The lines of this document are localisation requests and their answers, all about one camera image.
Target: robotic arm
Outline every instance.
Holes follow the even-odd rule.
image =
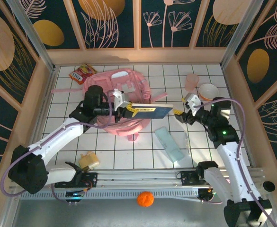
[[[231,109],[230,101],[221,101],[212,104],[211,110],[207,111],[201,105],[197,95],[189,93],[183,100],[188,113],[175,111],[174,114],[181,123],[192,125],[194,122],[202,124],[209,139],[213,142],[220,157],[225,164],[231,183],[228,183],[221,174],[218,165],[214,161],[201,162],[198,164],[194,178],[204,179],[217,192],[222,200],[224,217],[230,227],[259,227],[263,226],[267,217],[259,208],[251,192],[258,199],[268,214],[272,211],[269,200],[263,200],[256,189],[240,150],[239,160],[242,166],[240,169],[237,158],[239,138],[236,130],[229,124]],[[243,174],[250,186],[248,190]]]
[[[114,103],[111,104],[112,116],[115,122],[123,118],[134,117],[138,110],[132,108],[124,93],[115,89]],[[69,115],[69,118],[55,131],[35,144],[25,148],[18,146],[12,156],[14,162],[28,152],[32,152],[18,161],[9,171],[11,180],[31,194],[37,193],[45,185],[57,182],[73,182],[78,185],[82,170],[74,163],[66,162],[60,166],[47,166],[51,158],[74,138],[85,133],[94,125],[97,116],[108,116],[110,108],[108,97],[100,86],[91,86],[85,93],[84,100]]]

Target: white tile floor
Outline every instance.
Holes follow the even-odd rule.
[[[199,75],[199,83],[193,91],[198,94],[199,87],[204,83],[212,83],[218,87],[220,96],[229,97],[228,89],[219,65],[105,65],[94,66],[98,72],[130,68],[141,72],[149,81],[152,95],[156,96],[164,91],[167,98],[159,103],[173,104],[176,109],[185,110],[181,98],[188,93],[185,89],[185,80],[188,73]],[[68,74],[74,71],[74,66],[61,67],[55,88],[76,88],[79,85],[72,81]],[[55,93],[53,95],[43,137],[59,127],[82,100],[82,92]],[[239,126],[232,110],[231,124],[238,130]],[[175,139],[184,158],[172,163],[156,138],[154,132],[160,127],[166,127]],[[96,169],[153,169],[153,168],[189,168],[196,167],[198,162],[214,160],[219,166],[224,164],[214,149],[213,143],[208,139],[205,129],[198,123],[187,125],[189,140],[181,126],[176,122],[173,113],[164,119],[151,120],[150,124],[140,132],[137,141],[129,142],[126,138],[114,136],[104,130],[89,129],[79,138],[72,140],[50,161],[51,164],[61,164],[65,161],[75,162],[81,154],[95,151],[100,160]],[[250,165],[246,150],[243,148],[245,160]]]

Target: backpack strap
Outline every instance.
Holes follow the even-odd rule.
[[[58,92],[76,92],[82,91],[82,88],[62,88],[62,89],[52,89],[51,93],[58,93]]]
[[[137,133],[134,133],[132,135],[128,135],[127,139],[128,139],[128,141],[133,142],[133,141],[137,140],[138,136],[139,136],[139,133],[137,132]]]
[[[154,102],[158,101],[159,99],[164,98],[166,96],[168,96],[168,93],[163,92],[160,95],[156,96],[155,98],[151,98],[151,103],[154,103]]]

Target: metal floor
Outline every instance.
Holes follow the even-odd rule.
[[[227,227],[223,206],[155,199],[148,208],[133,199],[86,200],[76,206],[23,200],[13,227]]]

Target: white robotic arm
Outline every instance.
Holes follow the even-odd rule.
[[[259,204],[268,214],[272,211],[272,206],[269,200],[262,199],[256,189],[241,149],[238,156],[240,140],[228,120],[231,110],[230,100],[215,101],[210,111],[200,106],[201,102],[195,94],[189,93],[183,102],[189,112],[174,111],[176,119],[190,125],[199,122],[205,127],[209,139],[223,160],[230,183],[223,177],[214,161],[198,163],[194,177],[205,180],[216,191],[225,206],[224,216],[229,227],[263,226],[267,216],[264,215]]]
[[[227,172],[229,174],[230,183],[228,183],[223,177],[219,168],[211,167],[206,169],[204,173],[205,181],[207,181],[215,189],[218,197],[222,200],[225,206],[227,205],[228,200],[232,200],[235,203],[242,202],[243,200],[254,200],[251,197],[251,194],[249,193],[249,190],[239,170],[236,157],[237,147],[238,143],[228,142],[226,145],[219,145],[217,148],[218,154],[222,158],[223,163],[225,164],[225,168],[227,169]],[[256,196],[256,198],[261,197],[251,179],[241,151],[240,162],[254,195]]]

